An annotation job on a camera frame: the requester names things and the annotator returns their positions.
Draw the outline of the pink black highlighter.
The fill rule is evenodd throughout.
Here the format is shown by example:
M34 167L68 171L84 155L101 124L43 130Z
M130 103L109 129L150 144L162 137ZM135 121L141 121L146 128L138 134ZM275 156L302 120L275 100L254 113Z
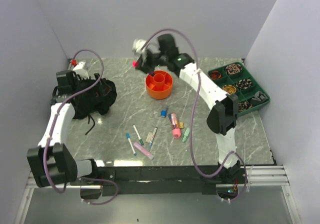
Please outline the pink black highlighter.
M132 62L132 66L133 66L134 68L136 68L138 65L139 65L139 63L138 63L137 61L133 61L133 62Z

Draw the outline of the white green marker pen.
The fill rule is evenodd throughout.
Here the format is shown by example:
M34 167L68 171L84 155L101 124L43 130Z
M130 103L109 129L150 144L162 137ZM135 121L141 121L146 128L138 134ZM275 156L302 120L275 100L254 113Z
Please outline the white green marker pen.
M134 129L137 137L138 137L138 140L139 140L140 144L141 144L142 146L144 146L144 142L143 142L143 140L142 140L142 138L141 138L141 136L140 136L140 134L139 134L139 132L138 132L138 129L137 129L136 125L133 124L132 126L133 126L133 129Z

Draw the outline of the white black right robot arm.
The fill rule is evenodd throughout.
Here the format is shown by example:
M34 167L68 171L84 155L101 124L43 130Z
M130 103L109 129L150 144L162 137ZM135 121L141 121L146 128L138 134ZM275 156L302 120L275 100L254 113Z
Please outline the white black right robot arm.
M196 91L196 98L202 98L210 112L206 123L215 134L218 146L218 168L212 174L205 174L198 166L197 172L207 179L219 177L224 183L231 183L240 174L242 161L237 155L235 129L238 118L239 99L215 84L199 68L197 57L179 51L174 37L167 33L157 37L158 52L149 50L149 41L136 39L132 52L138 56L133 65L145 74L155 72L157 66L164 66Z

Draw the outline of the orange round desk organizer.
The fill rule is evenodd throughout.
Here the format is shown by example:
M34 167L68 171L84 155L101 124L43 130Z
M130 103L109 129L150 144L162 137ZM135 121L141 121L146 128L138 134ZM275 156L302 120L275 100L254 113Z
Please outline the orange round desk organizer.
M155 70L153 75L145 78L145 88L148 95L156 100L166 99L172 92L173 78L163 70Z

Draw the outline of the black cloth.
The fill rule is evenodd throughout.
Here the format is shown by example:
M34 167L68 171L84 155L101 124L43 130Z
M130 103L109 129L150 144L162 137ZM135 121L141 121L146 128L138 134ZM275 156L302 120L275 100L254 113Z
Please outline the black cloth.
M73 118L82 120L88 117L88 124L90 120L93 121L92 127L85 135L87 135L96 124L91 113L98 112L102 116L107 114L110 107L115 103L116 98L117 91L115 83L109 79L102 78L93 88L77 95L73 99L71 102L75 110Z

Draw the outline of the orange black rolled ribbon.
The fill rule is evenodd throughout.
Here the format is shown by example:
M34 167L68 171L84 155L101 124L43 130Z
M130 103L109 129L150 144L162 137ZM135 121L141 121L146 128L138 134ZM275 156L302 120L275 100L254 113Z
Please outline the orange black rolled ribbon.
M209 71L208 75L212 80L218 80L222 77L222 74L217 70Z

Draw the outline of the beige eraser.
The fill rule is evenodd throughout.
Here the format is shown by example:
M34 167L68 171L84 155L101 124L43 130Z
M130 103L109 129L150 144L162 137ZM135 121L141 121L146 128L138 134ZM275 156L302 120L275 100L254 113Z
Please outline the beige eraser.
M151 139L152 139L153 133L149 132L146 138L146 143L150 143Z

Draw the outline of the mint green highlighter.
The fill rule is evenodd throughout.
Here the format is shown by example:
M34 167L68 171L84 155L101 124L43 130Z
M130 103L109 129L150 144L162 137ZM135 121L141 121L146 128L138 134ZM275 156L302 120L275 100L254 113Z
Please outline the mint green highlighter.
M190 128L187 127L183 133L182 142L186 143L190 135Z

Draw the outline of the yellow black rolled ribbon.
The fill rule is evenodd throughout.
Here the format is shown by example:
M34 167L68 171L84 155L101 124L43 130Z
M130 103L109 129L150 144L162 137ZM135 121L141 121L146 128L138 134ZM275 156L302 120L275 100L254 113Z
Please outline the yellow black rolled ribbon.
M224 85L222 87L222 90L224 90L225 92L227 92L229 95L235 94L237 92L237 88L234 85Z

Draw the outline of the pink black rolled ribbon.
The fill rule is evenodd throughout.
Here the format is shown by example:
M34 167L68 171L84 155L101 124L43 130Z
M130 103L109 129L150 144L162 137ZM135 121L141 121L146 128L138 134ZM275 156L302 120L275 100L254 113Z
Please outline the pink black rolled ribbon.
M243 70L239 63L231 63L225 67L225 72L228 76L237 74Z

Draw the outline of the green compartment tray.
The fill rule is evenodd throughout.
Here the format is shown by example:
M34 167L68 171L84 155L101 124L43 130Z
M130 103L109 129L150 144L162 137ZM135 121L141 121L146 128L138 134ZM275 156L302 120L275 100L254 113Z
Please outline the green compartment tray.
M241 62L233 62L207 72L209 78L228 94L238 97L240 117L258 111L271 98Z

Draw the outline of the brown black rolled ribbon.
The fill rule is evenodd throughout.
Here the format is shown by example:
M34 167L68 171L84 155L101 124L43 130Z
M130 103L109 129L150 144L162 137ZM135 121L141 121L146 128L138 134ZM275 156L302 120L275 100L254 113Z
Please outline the brown black rolled ribbon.
M241 101L238 103L238 112L242 113L248 109L251 109L252 105L247 101Z

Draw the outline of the grey black clips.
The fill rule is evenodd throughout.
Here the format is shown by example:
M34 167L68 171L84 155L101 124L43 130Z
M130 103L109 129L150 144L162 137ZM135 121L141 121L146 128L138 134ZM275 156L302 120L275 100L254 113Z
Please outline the grey black clips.
M254 97L250 99L249 103L252 106L258 106L264 102L266 102L268 100L268 97L265 93L263 93L262 91L257 91L254 94Z

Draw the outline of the black base bar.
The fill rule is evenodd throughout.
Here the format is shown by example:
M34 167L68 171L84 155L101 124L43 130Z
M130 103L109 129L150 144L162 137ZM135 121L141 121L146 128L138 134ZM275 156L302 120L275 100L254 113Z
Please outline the black base bar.
M218 185L244 184L247 178L242 167L221 170L214 177L200 175L194 166L109 166L98 167L97 175L79 177L73 186L98 186L103 197L134 194L215 195Z

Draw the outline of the aluminium rail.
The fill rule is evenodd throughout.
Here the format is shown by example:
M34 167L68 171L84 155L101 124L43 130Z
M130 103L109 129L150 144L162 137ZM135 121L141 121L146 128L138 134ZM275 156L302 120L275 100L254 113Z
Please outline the aluminium rail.
M247 166L246 167L248 186L289 186L290 182L283 166ZM66 188L86 187L85 184L78 183L67 184ZM32 173L29 174L26 189L37 189L36 181Z

